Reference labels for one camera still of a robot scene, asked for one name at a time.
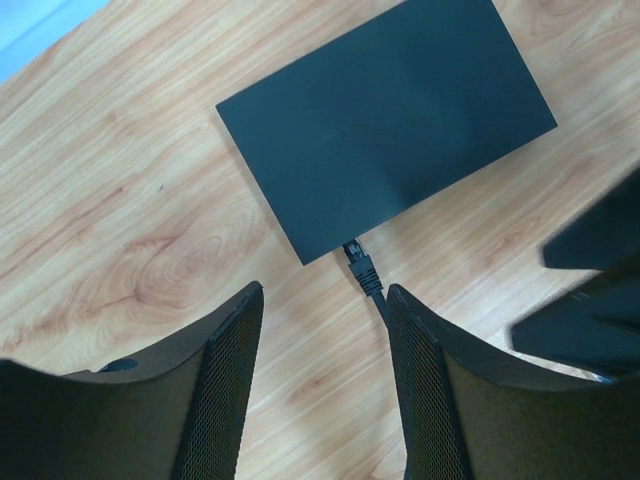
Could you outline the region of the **black network switch box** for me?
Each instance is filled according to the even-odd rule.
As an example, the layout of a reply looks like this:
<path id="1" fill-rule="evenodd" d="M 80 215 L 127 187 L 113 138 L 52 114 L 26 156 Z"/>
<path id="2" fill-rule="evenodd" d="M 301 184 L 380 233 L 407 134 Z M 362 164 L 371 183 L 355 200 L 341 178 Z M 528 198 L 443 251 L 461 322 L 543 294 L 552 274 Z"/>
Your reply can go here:
<path id="1" fill-rule="evenodd" d="M 490 1 L 406 1 L 220 102 L 309 264 L 556 127 Z"/>

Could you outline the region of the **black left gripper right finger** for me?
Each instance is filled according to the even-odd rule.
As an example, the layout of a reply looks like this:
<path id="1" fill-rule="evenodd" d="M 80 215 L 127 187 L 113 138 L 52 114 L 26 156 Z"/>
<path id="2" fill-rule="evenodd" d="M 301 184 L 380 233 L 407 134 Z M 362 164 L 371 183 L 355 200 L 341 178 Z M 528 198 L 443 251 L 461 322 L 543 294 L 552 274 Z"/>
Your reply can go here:
<path id="1" fill-rule="evenodd" d="M 639 381 L 573 377 L 519 359 L 405 288 L 387 326 L 408 479 L 635 479 Z"/>

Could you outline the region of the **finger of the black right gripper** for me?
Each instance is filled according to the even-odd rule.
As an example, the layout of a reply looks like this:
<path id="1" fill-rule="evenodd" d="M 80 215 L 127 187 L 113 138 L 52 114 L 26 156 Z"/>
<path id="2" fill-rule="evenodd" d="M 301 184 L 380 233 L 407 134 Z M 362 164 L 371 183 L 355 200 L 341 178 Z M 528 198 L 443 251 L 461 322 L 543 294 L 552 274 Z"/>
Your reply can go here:
<path id="1" fill-rule="evenodd" d="M 602 271 L 510 327 L 520 353 L 608 378 L 639 372 L 639 256 Z"/>
<path id="2" fill-rule="evenodd" d="M 639 171 L 580 213 L 542 247 L 552 269 L 605 270 L 639 251 Z"/>

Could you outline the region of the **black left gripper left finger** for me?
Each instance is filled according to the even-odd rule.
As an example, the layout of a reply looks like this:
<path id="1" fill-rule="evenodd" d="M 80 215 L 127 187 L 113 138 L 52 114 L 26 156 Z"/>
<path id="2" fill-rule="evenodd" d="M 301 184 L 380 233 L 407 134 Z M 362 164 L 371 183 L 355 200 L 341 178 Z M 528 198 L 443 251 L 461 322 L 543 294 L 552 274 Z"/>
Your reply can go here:
<path id="1" fill-rule="evenodd" d="M 215 311 L 101 370 L 1 363 L 5 479 L 231 479 L 264 310 L 251 282 Z"/>

